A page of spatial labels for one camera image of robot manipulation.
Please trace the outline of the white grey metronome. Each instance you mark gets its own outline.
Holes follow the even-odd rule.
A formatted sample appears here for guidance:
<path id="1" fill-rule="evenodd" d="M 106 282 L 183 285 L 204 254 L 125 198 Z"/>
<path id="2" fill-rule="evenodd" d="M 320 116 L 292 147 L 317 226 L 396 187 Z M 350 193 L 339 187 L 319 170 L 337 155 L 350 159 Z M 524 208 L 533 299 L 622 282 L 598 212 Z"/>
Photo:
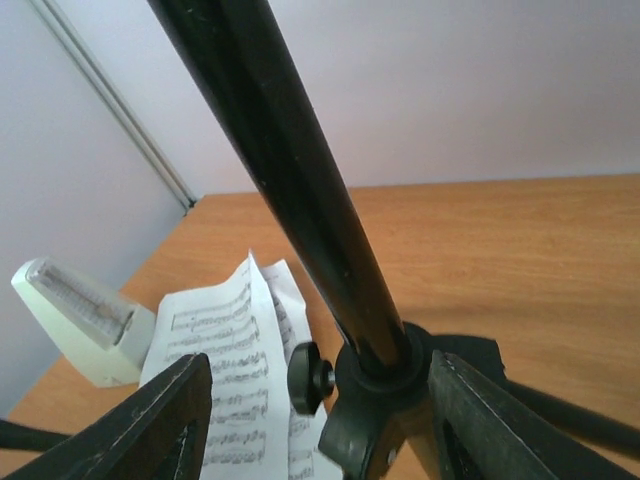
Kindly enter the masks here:
<path id="1" fill-rule="evenodd" d="M 23 264 L 11 285 L 70 364 L 94 386 L 139 382 L 156 315 L 51 257 Z"/>

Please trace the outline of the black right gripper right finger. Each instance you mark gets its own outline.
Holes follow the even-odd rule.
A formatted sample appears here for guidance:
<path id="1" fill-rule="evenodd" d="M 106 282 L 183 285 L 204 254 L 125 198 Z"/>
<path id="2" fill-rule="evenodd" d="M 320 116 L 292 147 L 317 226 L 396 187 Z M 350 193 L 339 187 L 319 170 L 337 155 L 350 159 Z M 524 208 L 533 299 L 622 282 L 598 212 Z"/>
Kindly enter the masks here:
<path id="1" fill-rule="evenodd" d="M 441 477 L 633 479 L 560 432 L 461 358 L 434 351 L 429 373 Z"/>

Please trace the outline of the white sheet music page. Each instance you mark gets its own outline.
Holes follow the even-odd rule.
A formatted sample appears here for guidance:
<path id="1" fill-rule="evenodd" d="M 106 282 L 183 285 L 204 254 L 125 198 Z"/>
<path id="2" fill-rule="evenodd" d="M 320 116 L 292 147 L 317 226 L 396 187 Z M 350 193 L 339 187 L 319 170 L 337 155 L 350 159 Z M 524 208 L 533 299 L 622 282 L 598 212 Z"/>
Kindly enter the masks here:
<path id="1" fill-rule="evenodd" d="M 283 343 L 287 377 L 292 377 L 300 363 L 299 346 L 312 341 L 307 319 L 306 302 L 285 260 L 261 268 L 269 287 Z M 341 468 L 318 448 L 322 429 L 327 420 L 325 407 L 320 404 L 315 415 L 300 415 L 291 407 L 288 433 L 289 479 L 342 479 Z"/>
<path id="2" fill-rule="evenodd" d="M 285 479 L 290 407 L 269 287 L 248 256 L 223 283 L 166 295 L 140 382 L 180 357 L 209 358 L 204 479 Z"/>

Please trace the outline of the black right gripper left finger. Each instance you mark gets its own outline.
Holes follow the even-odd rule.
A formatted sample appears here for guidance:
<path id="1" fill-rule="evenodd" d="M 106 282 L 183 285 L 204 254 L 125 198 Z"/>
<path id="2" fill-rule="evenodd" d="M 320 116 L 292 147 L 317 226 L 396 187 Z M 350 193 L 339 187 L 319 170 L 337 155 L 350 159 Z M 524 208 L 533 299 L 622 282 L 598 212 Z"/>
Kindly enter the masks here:
<path id="1" fill-rule="evenodd" d="M 42 454 L 9 479 L 198 479 L 212 410 L 205 354 L 184 355 L 84 430 L 26 429 Z"/>

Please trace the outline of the black tripod music stand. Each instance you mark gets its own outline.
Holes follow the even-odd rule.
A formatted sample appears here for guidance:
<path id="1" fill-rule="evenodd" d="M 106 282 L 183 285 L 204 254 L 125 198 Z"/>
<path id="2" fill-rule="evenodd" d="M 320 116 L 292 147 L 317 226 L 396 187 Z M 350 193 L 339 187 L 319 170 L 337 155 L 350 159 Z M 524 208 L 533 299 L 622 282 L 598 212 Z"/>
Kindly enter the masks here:
<path id="1" fill-rule="evenodd" d="M 441 477 L 428 384 L 434 351 L 461 358 L 591 450 L 601 443 L 638 455 L 636 429 L 507 379 L 494 340 L 432 335 L 400 319 L 267 2 L 151 7 L 343 336 L 335 362 L 313 342 L 300 345 L 288 389 L 303 414 L 336 396 L 319 449 L 345 478 L 384 477 L 404 445 Z"/>

